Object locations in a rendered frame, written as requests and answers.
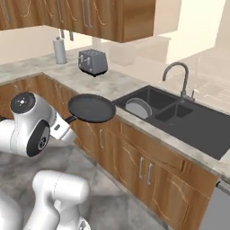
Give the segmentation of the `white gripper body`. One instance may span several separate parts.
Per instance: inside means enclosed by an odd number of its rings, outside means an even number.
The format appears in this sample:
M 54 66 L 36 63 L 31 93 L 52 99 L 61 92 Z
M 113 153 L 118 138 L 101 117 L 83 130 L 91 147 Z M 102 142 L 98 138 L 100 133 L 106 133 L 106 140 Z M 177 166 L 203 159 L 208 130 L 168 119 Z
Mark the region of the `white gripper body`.
M 76 120 L 75 116 L 70 116 L 70 117 L 65 119 L 65 122 L 67 124 L 70 124 L 71 122 L 73 122 L 75 120 Z M 67 143 L 74 143 L 75 139 L 76 139 L 76 133 L 72 130 L 71 127 L 68 127 L 66 130 L 66 133 L 63 135 L 63 137 L 61 139 Z

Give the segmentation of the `grey pot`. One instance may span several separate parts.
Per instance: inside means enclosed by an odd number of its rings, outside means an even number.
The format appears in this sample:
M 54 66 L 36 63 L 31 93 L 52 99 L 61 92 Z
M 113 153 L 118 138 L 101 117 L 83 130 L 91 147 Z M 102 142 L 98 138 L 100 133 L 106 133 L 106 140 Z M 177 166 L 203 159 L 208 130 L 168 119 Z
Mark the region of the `grey pot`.
M 153 112 L 150 105 L 140 98 L 131 98 L 125 104 L 125 109 L 141 119 L 147 119 Z

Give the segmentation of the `wooden corner base cupboard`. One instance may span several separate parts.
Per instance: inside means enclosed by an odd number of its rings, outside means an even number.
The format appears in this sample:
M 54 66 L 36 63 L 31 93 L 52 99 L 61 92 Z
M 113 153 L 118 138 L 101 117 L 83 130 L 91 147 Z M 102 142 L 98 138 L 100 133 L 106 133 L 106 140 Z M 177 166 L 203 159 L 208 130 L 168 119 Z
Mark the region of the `wooden corner base cupboard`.
M 10 101 L 16 94 L 22 92 L 36 93 L 52 105 L 63 118 L 70 116 L 67 104 L 75 92 L 57 80 L 41 73 L 0 84 L 1 117 L 9 119 L 13 117 L 10 111 Z

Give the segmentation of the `dark grey double sink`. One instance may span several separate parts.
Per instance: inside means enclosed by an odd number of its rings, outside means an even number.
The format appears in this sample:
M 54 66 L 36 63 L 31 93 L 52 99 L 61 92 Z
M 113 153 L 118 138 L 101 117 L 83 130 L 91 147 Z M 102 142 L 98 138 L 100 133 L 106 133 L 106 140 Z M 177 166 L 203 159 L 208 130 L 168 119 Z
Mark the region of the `dark grey double sink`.
M 147 85 L 113 103 L 125 109 L 129 99 L 148 103 L 152 115 L 145 122 L 220 160 L 230 149 L 230 115 L 195 102 L 180 102 L 180 97 Z

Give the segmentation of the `grey curved tap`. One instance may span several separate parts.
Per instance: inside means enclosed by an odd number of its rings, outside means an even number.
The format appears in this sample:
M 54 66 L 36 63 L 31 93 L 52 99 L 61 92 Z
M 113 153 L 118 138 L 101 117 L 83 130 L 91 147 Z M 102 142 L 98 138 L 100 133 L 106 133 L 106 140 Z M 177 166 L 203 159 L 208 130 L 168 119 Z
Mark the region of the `grey curved tap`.
M 163 81 L 166 80 L 167 74 L 168 72 L 174 67 L 174 66 L 182 66 L 184 68 L 184 77 L 183 77 L 183 84 L 182 84 L 182 89 L 181 89 L 181 96 L 180 96 L 180 100 L 181 102 L 195 102 L 195 98 L 194 98 L 194 93 L 195 91 L 192 91 L 191 96 L 189 96 L 186 92 L 186 87 L 187 87 L 187 83 L 188 83 L 188 79 L 189 79 L 189 68 L 187 67 L 187 65 L 183 62 L 180 61 L 176 61 L 171 63 L 165 70 L 163 73 Z

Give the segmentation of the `wooden wall cupboard door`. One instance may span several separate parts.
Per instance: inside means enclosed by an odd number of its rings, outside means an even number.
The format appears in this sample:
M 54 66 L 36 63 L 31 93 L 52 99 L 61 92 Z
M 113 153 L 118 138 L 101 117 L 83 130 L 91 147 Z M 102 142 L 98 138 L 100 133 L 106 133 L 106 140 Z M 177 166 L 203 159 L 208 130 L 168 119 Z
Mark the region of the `wooden wall cupboard door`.
M 88 11 L 86 0 L 86 22 Z M 91 20 L 93 27 L 89 33 L 105 40 L 123 41 L 123 0 L 91 0 Z
M 58 0 L 31 0 L 31 16 L 36 26 L 58 28 Z
M 0 31 L 26 26 L 31 0 L 0 0 Z
M 82 0 L 59 0 L 62 29 L 84 33 Z

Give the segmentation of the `grey dishwasher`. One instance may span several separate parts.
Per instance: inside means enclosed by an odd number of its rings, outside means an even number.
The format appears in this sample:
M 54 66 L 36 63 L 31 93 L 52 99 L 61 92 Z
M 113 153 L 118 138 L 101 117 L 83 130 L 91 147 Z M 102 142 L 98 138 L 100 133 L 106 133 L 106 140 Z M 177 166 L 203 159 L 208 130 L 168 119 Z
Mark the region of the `grey dishwasher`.
M 230 183 L 217 182 L 199 230 L 230 230 Z

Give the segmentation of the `black frying pan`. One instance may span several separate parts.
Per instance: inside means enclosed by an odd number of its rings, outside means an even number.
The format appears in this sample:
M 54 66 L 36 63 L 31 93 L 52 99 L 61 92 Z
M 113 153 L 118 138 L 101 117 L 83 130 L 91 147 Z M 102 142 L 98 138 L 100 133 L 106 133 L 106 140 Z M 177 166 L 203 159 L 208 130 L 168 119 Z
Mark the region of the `black frying pan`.
M 91 93 L 81 93 L 72 97 L 68 102 L 68 110 L 71 116 L 66 118 L 67 123 L 76 119 L 88 123 L 104 123 L 116 114 L 116 107 L 110 100 Z

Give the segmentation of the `wooden base cupboard door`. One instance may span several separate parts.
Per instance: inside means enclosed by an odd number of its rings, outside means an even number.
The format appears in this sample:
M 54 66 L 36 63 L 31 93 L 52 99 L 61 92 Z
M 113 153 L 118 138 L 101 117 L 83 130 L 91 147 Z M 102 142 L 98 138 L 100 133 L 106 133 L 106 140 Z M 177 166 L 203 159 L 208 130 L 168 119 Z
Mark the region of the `wooden base cupboard door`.
M 117 179 L 136 197 L 140 193 L 140 186 L 143 179 L 138 177 L 139 161 L 141 153 L 127 142 L 117 139 L 117 154 L 115 164 L 118 170 Z M 142 166 L 142 176 L 144 177 L 145 160 Z
M 83 149 L 95 162 L 98 161 L 99 144 L 93 125 L 81 120 L 76 120 L 73 124 L 77 134 L 76 143 Z
M 152 163 L 147 184 L 148 165 Z M 174 230 L 199 230 L 209 198 L 154 161 L 146 167 L 146 204 Z
M 104 148 L 101 149 L 99 155 L 99 165 L 111 174 L 115 179 L 118 179 L 118 170 L 115 164 L 117 154 L 117 137 L 112 134 L 108 129 L 102 129 L 102 142 Z

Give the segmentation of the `wooden false drawer front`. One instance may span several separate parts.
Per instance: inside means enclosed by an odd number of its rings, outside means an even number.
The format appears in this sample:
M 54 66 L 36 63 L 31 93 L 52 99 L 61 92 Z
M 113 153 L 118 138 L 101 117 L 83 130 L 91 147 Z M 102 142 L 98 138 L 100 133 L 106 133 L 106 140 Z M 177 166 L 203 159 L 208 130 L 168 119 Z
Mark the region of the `wooden false drawer front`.
M 175 154 L 168 147 L 162 145 L 156 138 L 131 127 L 123 122 L 120 123 L 120 133 L 127 141 L 162 164 L 170 165 L 179 172 L 184 171 L 186 161 L 179 155 Z

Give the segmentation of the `grey toaster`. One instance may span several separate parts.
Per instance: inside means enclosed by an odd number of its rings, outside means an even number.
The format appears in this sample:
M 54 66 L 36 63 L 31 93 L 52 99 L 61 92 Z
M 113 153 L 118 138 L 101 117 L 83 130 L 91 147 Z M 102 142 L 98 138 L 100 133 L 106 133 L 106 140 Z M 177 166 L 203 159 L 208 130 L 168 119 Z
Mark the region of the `grey toaster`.
M 107 58 L 104 52 L 86 49 L 78 53 L 79 69 L 89 75 L 103 75 L 108 71 Z

